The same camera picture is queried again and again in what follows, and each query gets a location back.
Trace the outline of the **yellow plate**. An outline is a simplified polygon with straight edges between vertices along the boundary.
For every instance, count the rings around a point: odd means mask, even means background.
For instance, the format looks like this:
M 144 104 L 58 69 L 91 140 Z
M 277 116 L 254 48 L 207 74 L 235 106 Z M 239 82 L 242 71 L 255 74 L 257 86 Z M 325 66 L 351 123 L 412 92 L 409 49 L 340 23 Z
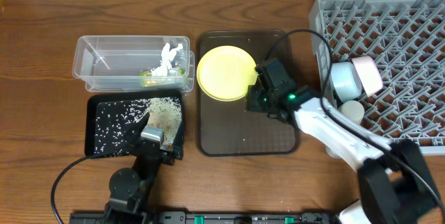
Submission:
M 221 102 L 245 97 L 257 81 L 257 64 L 240 47 L 225 45 L 209 50 L 197 66 L 197 82 L 202 91 Z

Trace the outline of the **blue bowl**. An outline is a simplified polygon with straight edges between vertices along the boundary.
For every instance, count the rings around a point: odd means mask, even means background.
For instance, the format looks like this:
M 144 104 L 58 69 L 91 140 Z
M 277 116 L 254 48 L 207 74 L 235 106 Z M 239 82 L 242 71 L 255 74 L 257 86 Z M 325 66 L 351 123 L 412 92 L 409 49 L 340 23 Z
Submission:
M 354 100 L 362 94 L 362 84 L 355 66 L 350 62 L 334 63 L 330 79 L 337 97 L 342 102 Z

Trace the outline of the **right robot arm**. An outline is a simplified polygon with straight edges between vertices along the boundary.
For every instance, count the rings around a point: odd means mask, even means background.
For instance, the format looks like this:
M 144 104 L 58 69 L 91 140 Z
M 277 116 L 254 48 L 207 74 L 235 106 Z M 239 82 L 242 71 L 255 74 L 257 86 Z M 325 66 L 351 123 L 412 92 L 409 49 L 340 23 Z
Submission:
M 248 88 L 246 108 L 313 136 L 357 173 L 360 199 L 339 213 L 340 223 L 417 223 L 434 208 L 444 209 L 415 142 L 394 143 L 371 133 L 311 88 L 280 91 L 253 85 Z

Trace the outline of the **white napkin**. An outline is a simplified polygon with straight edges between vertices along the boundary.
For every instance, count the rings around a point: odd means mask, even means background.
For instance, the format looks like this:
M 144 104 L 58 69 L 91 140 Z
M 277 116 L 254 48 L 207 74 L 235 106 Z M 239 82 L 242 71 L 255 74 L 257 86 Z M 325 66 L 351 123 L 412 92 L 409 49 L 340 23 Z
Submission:
M 161 51 L 160 65 L 151 71 L 152 76 L 168 76 L 169 71 L 172 69 L 172 62 L 179 50 L 183 49 L 183 44 L 178 44 L 175 48 L 170 48 L 170 43 L 166 43 Z

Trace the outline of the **green snack wrapper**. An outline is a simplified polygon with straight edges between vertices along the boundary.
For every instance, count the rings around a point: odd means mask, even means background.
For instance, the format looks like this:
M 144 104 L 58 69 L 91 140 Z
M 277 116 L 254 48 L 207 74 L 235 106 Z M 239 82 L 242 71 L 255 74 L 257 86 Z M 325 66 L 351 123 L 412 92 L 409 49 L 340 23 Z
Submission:
M 151 71 L 141 72 L 139 74 L 141 87 L 166 86 L 179 83 L 184 75 L 184 71 L 180 67 L 172 67 L 168 69 L 166 66 L 159 66 Z

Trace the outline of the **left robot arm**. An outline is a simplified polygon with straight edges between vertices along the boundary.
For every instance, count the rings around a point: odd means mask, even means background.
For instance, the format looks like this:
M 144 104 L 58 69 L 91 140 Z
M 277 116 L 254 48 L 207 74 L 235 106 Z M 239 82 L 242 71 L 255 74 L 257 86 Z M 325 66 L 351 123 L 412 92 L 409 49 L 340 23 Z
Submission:
M 102 223 L 157 223 L 155 211 L 147 206 L 150 191 L 161 165 L 172 166 L 184 156 L 184 124 L 181 122 L 171 147 L 161 148 L 162 129 L 148 125 L 146 113 L 125 135 L 126 149 L 136 160 L 130 168 L 121 168 L 111 176 L 111 192 Z

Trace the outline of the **white bowl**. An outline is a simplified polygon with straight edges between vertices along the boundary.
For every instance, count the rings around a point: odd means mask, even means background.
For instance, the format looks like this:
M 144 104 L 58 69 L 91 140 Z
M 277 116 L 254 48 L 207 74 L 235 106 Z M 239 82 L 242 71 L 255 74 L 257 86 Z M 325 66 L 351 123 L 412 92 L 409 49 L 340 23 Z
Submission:
M 361 56 L 351 59 L 362 83 L 364 92 L 368 97 L 376 94 L 383 87 L 379 70 L 370 56 Z

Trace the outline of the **white cup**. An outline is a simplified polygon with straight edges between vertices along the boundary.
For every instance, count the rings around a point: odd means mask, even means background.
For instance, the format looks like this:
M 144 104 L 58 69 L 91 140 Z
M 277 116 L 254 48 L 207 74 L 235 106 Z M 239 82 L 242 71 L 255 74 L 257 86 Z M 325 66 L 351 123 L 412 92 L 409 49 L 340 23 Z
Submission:
M 355 100 L 344 102 L 339 107 L 339 111 L 358 125 L 361 124 L 364 117 L 364 107 L 360 102 Z

